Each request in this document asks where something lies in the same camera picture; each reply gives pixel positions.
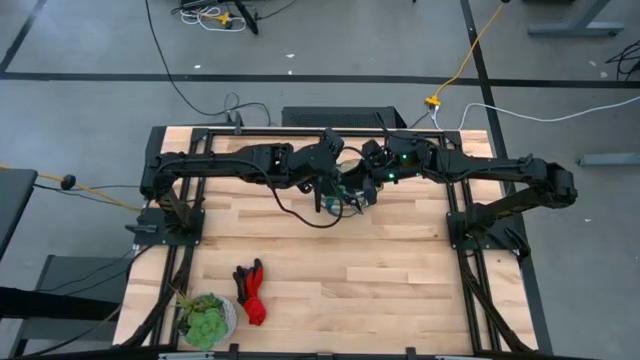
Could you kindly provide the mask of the black equipment stand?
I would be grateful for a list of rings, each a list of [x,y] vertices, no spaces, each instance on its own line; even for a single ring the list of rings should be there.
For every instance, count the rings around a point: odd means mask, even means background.
[[[0,320],[22,324],[8,356],[24,354],[31,340],[66,340],[69,330],[58,325],[97,324],[118,319],[132,257],[70,257],[50,255],[36,288],[23,290],[0,285]]]

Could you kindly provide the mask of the black tripod leg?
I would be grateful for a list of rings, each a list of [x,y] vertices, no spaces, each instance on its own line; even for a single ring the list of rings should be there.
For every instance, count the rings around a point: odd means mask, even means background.
[[[254,34],[259,34],[259,29],[254,17],[249,13],[247,7],[242,3],[241,0],[232,0],[238,11],[240,12],[242,18],[244,19],[249,30]]]

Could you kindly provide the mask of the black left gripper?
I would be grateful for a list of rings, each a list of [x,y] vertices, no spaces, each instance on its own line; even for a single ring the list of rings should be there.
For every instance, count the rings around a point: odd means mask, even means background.
[[[319,141],[296,150],[291,155],[291,180],[298,189],[314,195],[314,208],[320,212],[321,196],[344,198],[338,171],[350,170],[350,158],[339,156],[343,139],[331,128],[326,128]]]

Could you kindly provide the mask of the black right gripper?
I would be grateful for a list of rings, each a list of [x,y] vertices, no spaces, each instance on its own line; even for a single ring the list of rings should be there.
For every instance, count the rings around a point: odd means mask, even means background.
[[[342,185],[347,190],[362,190],[369,205],[377,203],[378,188],[385,182],[421,176],[429,147],[424,141],[388,138],[382,147],[375,140],[361,148],[361,162],[350,162],[350,170],[342,171]]]

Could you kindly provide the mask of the succulent plant in white pot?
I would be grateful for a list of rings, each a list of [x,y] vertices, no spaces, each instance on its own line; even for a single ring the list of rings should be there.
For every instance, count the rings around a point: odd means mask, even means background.
[[[236,309],[224,297],[213,293],[191,297],[179,291],[176,302],[179,315],[175,328],[188,345],[200,351],[227,342],[237,327]]]

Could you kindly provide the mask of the black computer tower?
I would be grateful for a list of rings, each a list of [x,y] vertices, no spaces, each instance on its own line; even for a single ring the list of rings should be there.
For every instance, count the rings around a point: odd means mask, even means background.
[[[284,107],[283,127],[378,128],[379,115],[387,128],[406,128],[393,106],[387,107]]]

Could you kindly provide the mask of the red and black gardening gloves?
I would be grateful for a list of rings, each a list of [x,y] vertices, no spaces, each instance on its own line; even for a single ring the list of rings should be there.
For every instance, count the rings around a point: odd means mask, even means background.
[[[261,326],[267,311],[260,299],[260,287],[264,279],[264,267],[259,258],[254,259],[253,266],[244,268],[237,266],[232,277],[237,288],[237,302],[245,310],[249,324]]]

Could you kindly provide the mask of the black desk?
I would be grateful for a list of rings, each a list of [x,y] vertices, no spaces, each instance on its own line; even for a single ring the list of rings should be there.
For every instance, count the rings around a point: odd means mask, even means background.
[[[32,169],[0,169],[0,260],[31,197],[37,175]]]

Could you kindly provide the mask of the grey table foot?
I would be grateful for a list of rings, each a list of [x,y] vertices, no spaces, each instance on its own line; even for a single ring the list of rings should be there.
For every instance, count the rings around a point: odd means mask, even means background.
[[[583,154],[577,159],[581,167],[640,165],[640,153]]]
[[[625,29],[623,22],[600,22],[595,18],[611,0],[590,0],[580,15],[561,23],[531,24],[530,36],[538,37],[615,37]]]

